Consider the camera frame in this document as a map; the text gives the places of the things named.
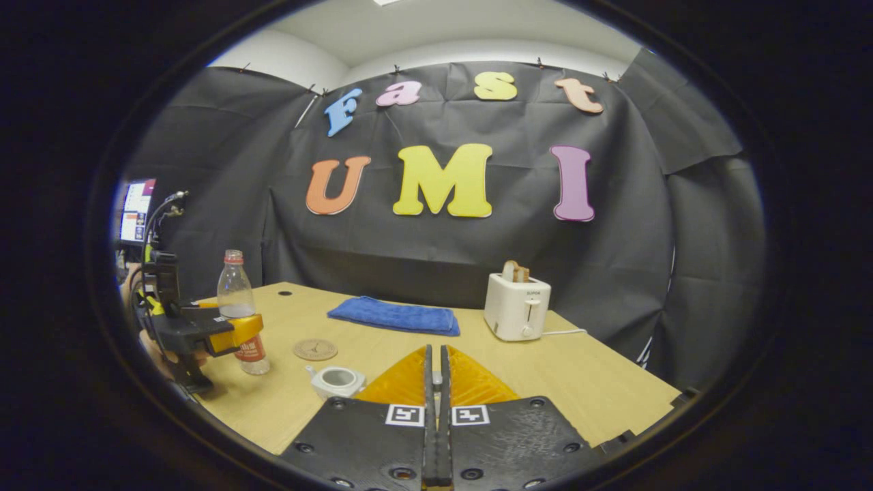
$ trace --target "computer screen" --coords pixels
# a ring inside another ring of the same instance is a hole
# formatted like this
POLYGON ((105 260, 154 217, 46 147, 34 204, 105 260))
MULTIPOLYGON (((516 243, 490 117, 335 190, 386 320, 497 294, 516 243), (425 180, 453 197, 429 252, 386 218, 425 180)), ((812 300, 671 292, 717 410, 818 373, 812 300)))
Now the computer screen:
POLYGON ((137 179, 127 185, 121 211, 119 239, 122 243, 141 244, 148 220, 148 207, 155 191, 156 179, 137 179))

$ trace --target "hand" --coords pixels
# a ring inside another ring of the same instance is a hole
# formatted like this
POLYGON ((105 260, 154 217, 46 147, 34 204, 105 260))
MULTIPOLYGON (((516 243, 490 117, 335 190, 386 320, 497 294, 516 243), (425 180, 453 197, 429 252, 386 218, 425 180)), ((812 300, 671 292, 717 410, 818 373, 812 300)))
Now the hand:
MULTIPOLYGON (((148 353, 148 357, 152 359, 152 362, 155 364, 155 367, 170 380, 175 380, 173 377, 173 372, 170 371, 169 366, 164 362, 163 356, 161 356, 161 347, 158 346, 158 343, 155 342, 152 338, 148 337, 148 333, 145 329, 140 331, 140 344, 142 347, 146 349, 148 353)), ((171 363, 179 363, 179 356, 172 351, 164 351, 164 355, 166 355, 167 359, 171 363)), ((209 354, 206 351, 198 350, 194 352, 194 358, 197 360, 197 366, 204 366, 206 364, 206 359, 209 357, 209 354)))
POLYGON ((142 279, 140 267, 140 263, 127 263, 127 278, 124 279, 124 284, 121 285, 121 301, 124 303, 124 308, 129 308, 130 286, 135 283, 134 276, 142 279))

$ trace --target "white toaster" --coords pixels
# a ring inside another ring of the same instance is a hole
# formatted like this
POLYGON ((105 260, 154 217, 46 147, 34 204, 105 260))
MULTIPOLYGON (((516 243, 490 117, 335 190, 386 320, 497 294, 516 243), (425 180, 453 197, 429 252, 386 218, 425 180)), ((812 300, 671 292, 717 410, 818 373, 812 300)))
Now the white toaster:
POLYGON ((504 280, 500 273, 488 275, 485 322, 504 341, 530 341, 543 334, 552 287, 528 278, 526 282, 504 280))

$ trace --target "orange letter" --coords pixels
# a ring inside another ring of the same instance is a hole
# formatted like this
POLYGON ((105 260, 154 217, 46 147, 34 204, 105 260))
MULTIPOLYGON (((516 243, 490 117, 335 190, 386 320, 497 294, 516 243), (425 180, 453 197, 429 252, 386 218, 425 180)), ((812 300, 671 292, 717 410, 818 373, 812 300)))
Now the orange letter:
POLYGON ((594 93, 595 90, 589 86, 583 86, 576 79, 561 79, 554 82, 556 86, 563 87, 564 93, 570 99, 570 104, 585 111, 586 113, 599 114, 603 112, 603 105, 597 102, 592 102, 588 95, 594 93))
POLYGON ((342 185, 339 196, 329 198, 325 196, 327 182, 333 170, 340 165, 338 160, 323 160, 313 165, 313 180, 309 182, 309 190, 306 192, 306 208, 316 215, 336 215, 348 208, 354 201, 354 195, 358 193, 358 184, 361 182, 361 173, 364 166, 370 163, 370 157, 358 156, 346 159, 346 182, 342 185))

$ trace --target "bottle cap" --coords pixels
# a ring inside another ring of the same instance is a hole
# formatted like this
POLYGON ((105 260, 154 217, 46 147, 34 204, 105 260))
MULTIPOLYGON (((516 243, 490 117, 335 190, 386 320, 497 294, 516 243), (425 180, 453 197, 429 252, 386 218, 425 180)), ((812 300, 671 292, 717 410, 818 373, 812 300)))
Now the bottle cap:
POLYGON ((243 252, 236 249, 224 251, 224 264, 243 264, 243 252))

